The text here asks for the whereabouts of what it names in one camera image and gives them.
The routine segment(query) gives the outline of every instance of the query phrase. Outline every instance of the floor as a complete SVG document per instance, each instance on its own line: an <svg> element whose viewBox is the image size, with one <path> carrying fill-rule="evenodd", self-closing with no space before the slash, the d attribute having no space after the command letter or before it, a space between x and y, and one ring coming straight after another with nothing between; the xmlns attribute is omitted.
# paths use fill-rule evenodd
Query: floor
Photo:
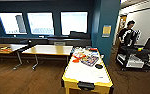
<svg viewBox="0 0 150 94"><path fill-rule="evenodd" d="M150 71L121 71L115 63L116 50L112 49L108 72L114 84L113 94L150 94ZM0 59L0 94L65 94L61 77L66 61L44 60L32 70L35 60L23 60L23 65L12 70L17 59ZM70 90L71 94L97 94L89 91Z"/></svg>

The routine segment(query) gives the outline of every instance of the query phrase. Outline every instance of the door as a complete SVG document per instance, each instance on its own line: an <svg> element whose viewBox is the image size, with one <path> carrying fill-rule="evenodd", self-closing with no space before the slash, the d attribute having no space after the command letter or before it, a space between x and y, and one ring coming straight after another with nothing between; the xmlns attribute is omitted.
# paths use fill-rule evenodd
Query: door
<svg viewBox="0 0 150 94"><path fill-rule="evenodd" d="M118 48L118 46L120 44L120 41L118 39L118 34L125 27L126 18L127 18L127 15L124 15L124 16L120 17L119 27L118 27L118 31L116 33L116 41L115 41L115 47L116 48Z"/></svg>

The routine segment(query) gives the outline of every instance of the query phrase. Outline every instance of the yellow table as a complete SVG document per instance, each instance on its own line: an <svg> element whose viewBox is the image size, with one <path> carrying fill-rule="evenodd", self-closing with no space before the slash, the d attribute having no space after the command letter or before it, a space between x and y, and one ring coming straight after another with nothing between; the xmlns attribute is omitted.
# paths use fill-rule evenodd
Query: yellow table
<svg viewBox="0 0 150 94"><path fill-rule="evenodd" d="M83 50L84 54L93 54L90 51ZM83 63L72 62L75 58L72 56L67 68L65 69L64 75L62 76L62 85L66 88L66 94L69 94L69 89L78 90L91 90L92 92L98 92L100 94L111 94L113 91L113 83L110 76L106 70L106 67L100 58L99 52L97 55L99 60L96 64L103 66L102 69L97 69L94 66L90 67Z"/></svg>
<svg viewBox="0 0 150 94"><path fill-rule="evenodd" d="M32 69L35 70L35 67L38 65L38 58L36 56L37 54L67 56L67 62L68 62L68 56L70 56L70 52L72 48L73 46L36 45L30 49L27 49L23 53L35 54L35 59L37 63L32 67Z"/></svg>
<svg viewBox="0 0 150 94"><path fill-rule="evenodd" d="M10 54L14 51L17 51L18 49L20 48L23 48L27 45L21 45L21 44L0 44L0 54ZM1 51L1 48L3 47L9 47L10 49L8 51ZM13 69L16 69L18 66L20 66L22 64L22 61L21 61L21 57L20 57L20 54L19 52L17 51L17 56L18 56L18 59L20 61L20 64L15 66Z"/></svg>

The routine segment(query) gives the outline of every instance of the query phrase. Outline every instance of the blue wall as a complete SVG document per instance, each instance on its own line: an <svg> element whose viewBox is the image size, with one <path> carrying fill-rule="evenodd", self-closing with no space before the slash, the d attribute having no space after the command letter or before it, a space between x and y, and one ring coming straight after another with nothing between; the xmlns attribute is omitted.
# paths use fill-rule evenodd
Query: blue wall
<svg viewBox="0 0 150 94"><path fill-rule="evenodd" d="M99 26L99 20L100 20L101 0L96 0L94 6L95 7L94 7L94 12L93 12L91 39L92 39L92 46L96 47L98 26Z"/></svg>
<svg viewBox="0 0 150 94"><path fill-rule="evenodd" d="M94 36L92 36L94 38L92 39L96 43L93 43L92 45L93 47L97 47L99 49L100 54L105 55L103 60L105 64L108 64L111 54L118 12L120 8L120 0L101 0L101 5L99 3L96 4L97 6L100 6L100 9L98 9L99 7L95 7L94 11L93 22L95 21L95 26L98 25L98 27L95 27L93 25L93 28L95 29L92 29L92 34L94 33ZM110 37L108 38L102 37L104 25L111 25L111 33Z"/></svg>
<svg viewBox="0 0 150 94"><path fill-rule="evenodd" d="M52 12L54 21L55 35L61 35L61 11L87 11L88 12L88 33L92 29L92 14L94 0L54 0L54 1L37 1L37 2L0 2L0 12L22 12L26 25L27 35L17 35L17 37L38 37L32 35L27 19L28 12ZM13 37L6 35L0 22L0 37Z"/></svg>

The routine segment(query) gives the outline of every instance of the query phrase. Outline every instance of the poster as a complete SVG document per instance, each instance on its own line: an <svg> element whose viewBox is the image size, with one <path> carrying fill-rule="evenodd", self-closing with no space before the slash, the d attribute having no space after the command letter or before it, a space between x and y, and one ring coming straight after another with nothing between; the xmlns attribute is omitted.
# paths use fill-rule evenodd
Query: poster
<svg viewBox="0 0 150 94"><path fill-rule="evenodd" d="M111 33L111 25L104 25L102 31L102 37L109 37Z"/></svg>

